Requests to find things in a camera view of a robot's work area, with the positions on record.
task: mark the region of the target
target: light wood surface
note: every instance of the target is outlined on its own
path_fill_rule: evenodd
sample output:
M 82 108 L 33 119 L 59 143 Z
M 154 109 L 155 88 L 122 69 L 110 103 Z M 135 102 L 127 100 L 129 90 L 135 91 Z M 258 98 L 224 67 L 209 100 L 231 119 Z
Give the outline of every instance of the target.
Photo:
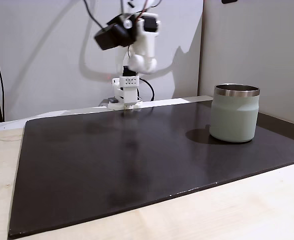
M 23 129 L 0 131 L 0 240 Z M 294 165 L 24 240 L 293 240 Z

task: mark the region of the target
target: gray wall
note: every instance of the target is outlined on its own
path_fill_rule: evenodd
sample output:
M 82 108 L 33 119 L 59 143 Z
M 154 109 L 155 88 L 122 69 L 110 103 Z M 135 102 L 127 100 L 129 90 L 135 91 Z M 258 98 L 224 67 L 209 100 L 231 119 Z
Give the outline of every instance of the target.
M 101 23 L 120 13 L 119 0 L 87 2 Z M 144 76 L 155 99 L 197 95 L 203 1 L 163 0 L 151 12 L 162 22 L 158 71 Z M 0 0 L 6 120 L 94 107 L 112 97 L 111 78 L 119 75 L 126 49 L 101 51 L 93 40 L 98 30 L 81 0 Z M 151 98 L 146 84 L 140 94 Z
M 294 122 L 294 0 L 206 0 L 202 34 L 201 95 L 254 85 L 262 112 Z

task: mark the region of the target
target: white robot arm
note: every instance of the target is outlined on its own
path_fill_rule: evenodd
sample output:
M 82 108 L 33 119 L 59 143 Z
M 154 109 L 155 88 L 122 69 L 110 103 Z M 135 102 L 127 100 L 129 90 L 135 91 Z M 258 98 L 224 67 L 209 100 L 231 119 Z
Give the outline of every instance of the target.
M 138 74 L 155 71 L 155 38 L 159 35 L 161 22 L 155 13 L 146 12 L 154 0 L 121 0 L 121 14 L 102 27 L 95 40 L 102 50 L 117 46 L 130 48 L 128 66 L 122 75 L 112 79 L 114 97 L 109 98 L 110 109 L 139 108 L 138 98 L 140 78 Z
M 150 19 L 154 19 L 156 25 L 151 28 L 145 27 L 146 21 L 150 21 Z M 154 13 L 144 12 L 138 19 L 136 23 L 137 37 L 132 45 L 132 54 L 128 62 L 130 70 L 141 74 L 151 74 L 155 71 L 157 66 L 155 38 L 159 35 L 160 25 L 158 15 Z

